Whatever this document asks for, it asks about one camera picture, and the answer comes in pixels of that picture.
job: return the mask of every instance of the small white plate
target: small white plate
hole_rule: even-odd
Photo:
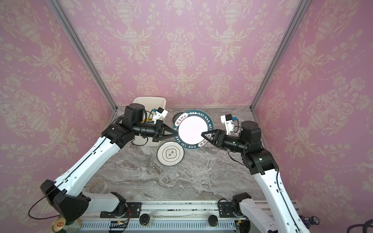
[[[184,149],[177,142],[166,142],[157,152],[158,161],[165,166],[175,166],[184,157]]]

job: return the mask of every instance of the wall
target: wall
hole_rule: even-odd
[[[112,111],[46,1],[0,1],[0,225],[49,233],[27,212],[92,146]],[[43,200],[31,212],[56,211]]]
[[[373,216],[372,7],[312,1],[255,112],[313,232]]]
[[[251,105],[298,0],[60,0],[119,106]]]

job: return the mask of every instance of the metal frame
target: metal frame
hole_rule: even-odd
[[[110,223],[109,220],[83,220],[82,227],[79,232],[122,232],[121,228],[110,228],[117,226],[117,223]],[[214,231],[216,232],[232,232],[236,230],[236,225],[234,220],[219,220],[216,227],[210,227],[207,225],[206,220],[175,220],[169,222],[168,220],[155,220],[151,227],[143,226],[139,223],[138,219],[130,219],[125,232],[148,232],[148,233],[159,233],[165,231],[183,231],[183,232],[204,232],[204,231]]]
[[[298,28],[298,25],[300,21],[302,20],[307,7],[309,6],[311,0],[300,0],[298,7],[288,25],[288,28],[285,31],[284,37],[282,38],[282,41],[280,42],[280,45],[275,53],[275,56],[273,57],[271,64],[269,65],[269,68],[266,72],[266,75],[264,76],[263,82],[261,83],[258,92],[254,98],[254,101],[251,105],[251,110],[255,111],[258,107],[259,101],[262,98],[270,80],[273,75],[273,73],[276,70],[277,65],[280,63],[280,60],[282,56],[284,55],[286,48],[288,47],[291,38],[293,37],[296,29]]]
[[[272,211],[267,200],[253,200],[254,203],[273,218]],[[245,218],[232,217],[220,218],[219,208],[217,207],[217,200],[180,200],[180,201],[136,201],[141,202],[141,214],[149,214],[155,219],[162,220],[179,220],[183,217],[186,220],[205,220],[207,216],[213,214],[219,220],[240,220]],[[291,200],[296,211],[299,211],[295,200]],[[79,217],[83,220],[103,220],[100,218],[100,212],[91,212],[83,214]],[[125,221],[126,218],[109,218],[107,220]]]
[[[58,0],[47,0],[49,6],[52,8],[54,14],[56,15],[58,21],[66,32],[67,36],[70,38],[71,43],[74,45],[76,51],[78,52],[80,58],[83,60],[86,65],[89,73],[92,75],[95,80],[98,88],[104,95],[106,101],[109,103],[111,109],[116,111],[118,108],[113,97],[110,95],[110,92],[106,88],[105,83],[102,81],[100,74],[98,73],[96,67],[93,65],[86,49],[84,48],[82,42],[80,41],[74,27],[72,26],[69,18],[67,17],[63,7],[60,5]]]

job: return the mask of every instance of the plate rim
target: plate rim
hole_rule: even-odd
[[[185,112],[183,112],[180,116],[182,116],[184,113],[187,113],[187,112],[190,112],[190,111],[199,111],[199,112],[202,112],[202,113],[204,113],[206,116],[208,116],[208,119],[211,121],[211,125],[212,125],[212,130],[214,130],[214,122],[212,121],[212,118],[211,118],[211,116],[209,115],[209,114],[207,114],[206,112],[204,112],[204,111],[202,111],[202,110],[199,110],[199,109],[190,109],[190,110],[187,110],[187,111],[185,111]],[[209,124],[203,117],[201,117],[201,116],[199,116],[199,115],[195,115],[195,116],[198,116],[198,117],[200,117],[200,118],[202,118],[206,123],[207,123],[207,125]],[[175,122],[173,123],[173,129],[175,130],[175,131],[177,131],[178,132],[178,135],[177,136],[174,136],[174,139],[176,140],[176,143],[178,144],[178,145],[180,145],[179,144],[179,142],[177,141],[177,139],[176,139],[176,137],[178,137],[179,138],[179,140],[181,141],[181,142],[183,142],[185,145],[188,145],[188,146],[196,146],[195,148],[187,148],[187,147],[184,147],[184,146],[182,146],[182,145],[180,145],[182,148],[185,148],[185,149],[199,149],[199,148],[201,148],[201,147],[204,147],[206,144],[204,144],[203,146],[201,146],[201,147],[199,147],[198,146],[198,144],[200,143],[197,143],[197,144],[193,144],[193,145],[191,145],[191,144],[188,144],[188,143],[185,143],[181,138],[180,138],[180,136],[179,136],[179,126],[176,126],[175,125]]]

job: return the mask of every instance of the white bracket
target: white bracket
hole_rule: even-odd
[[[163,108],[153,109],[155,114],[153,115],[152,121],[154,124],[157,123],[157,120],[164,120],[167,116],[168,111],[164,110]]]
[[[220,120],[225,125],[225,129],[227,130],[227,135],[231,133],[231,131],[234,131],[234,124],[233,121],[237,120],[236,117],[232,118],[231,114],[220,116]]]

